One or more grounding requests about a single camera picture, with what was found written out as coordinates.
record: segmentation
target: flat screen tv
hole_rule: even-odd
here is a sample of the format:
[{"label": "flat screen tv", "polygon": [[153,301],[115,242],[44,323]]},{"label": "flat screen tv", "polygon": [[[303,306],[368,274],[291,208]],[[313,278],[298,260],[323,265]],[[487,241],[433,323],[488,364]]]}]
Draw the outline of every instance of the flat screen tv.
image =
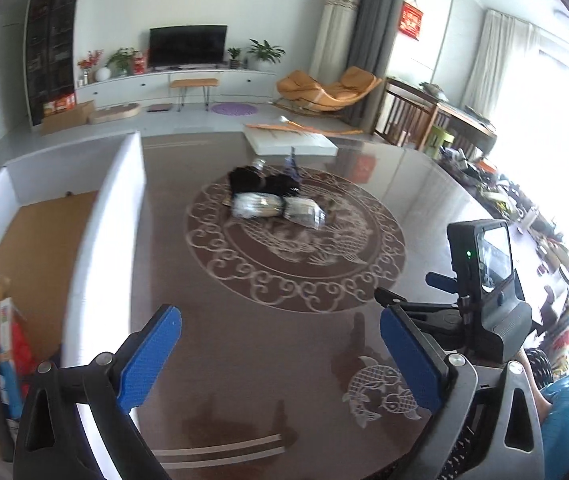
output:
[{"label": "flat screen tv", "polygon": [[226,25],[186,25],[149,31],[151,67],[220,63],[224,59]]}]

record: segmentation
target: blue clothing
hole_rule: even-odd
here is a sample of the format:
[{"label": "blue clothing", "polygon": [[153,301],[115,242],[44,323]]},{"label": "blue clothing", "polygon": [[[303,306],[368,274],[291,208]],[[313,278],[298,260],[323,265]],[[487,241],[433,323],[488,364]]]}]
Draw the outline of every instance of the blue clothing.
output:
[{"label": "blue clothing", "polygon": [[541,426],[545,480],[561,480],[569,471],[569,375],[540,391],[552,403]]}]

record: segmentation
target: person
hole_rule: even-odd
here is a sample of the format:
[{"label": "person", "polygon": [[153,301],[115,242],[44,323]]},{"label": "person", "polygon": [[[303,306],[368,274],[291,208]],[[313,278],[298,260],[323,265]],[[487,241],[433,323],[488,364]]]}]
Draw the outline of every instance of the person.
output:
[{"label": "person", "polygon": [[545,454],[545,480],[561,480],[569,472],[569,375],[538,389],[529,358],[520,349],[514,359],[523,365],[535,403]]}]

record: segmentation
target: vase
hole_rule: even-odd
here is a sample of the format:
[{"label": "vase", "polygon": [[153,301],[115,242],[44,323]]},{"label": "vase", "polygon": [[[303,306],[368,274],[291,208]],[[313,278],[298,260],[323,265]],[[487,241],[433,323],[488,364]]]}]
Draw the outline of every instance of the vase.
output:
[{"label": "vase", "polygon": [[106,66],[103,66],[101,69],[96,70],[96,81],[103,82],[106,81],[111,77],[111,70],[109,70]]},{"label": "vase", "polygon": [[253,64],[254,70],[258,70],[258,72],[273,72],[274,71],[274,63],[266,59],[257,59]]}]

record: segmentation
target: purple mat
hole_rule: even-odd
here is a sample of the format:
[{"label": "purple mat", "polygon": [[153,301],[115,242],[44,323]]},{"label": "purple mat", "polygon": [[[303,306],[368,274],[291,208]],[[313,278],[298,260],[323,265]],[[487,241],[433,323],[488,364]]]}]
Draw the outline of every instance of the purple mat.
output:
[{"label": "purple mat", "polygon": [[245,105],[244,103],[220,103],[213,105],[211,111],[220,115],[253,115],[258,113],[258,109],[252,105]]}]

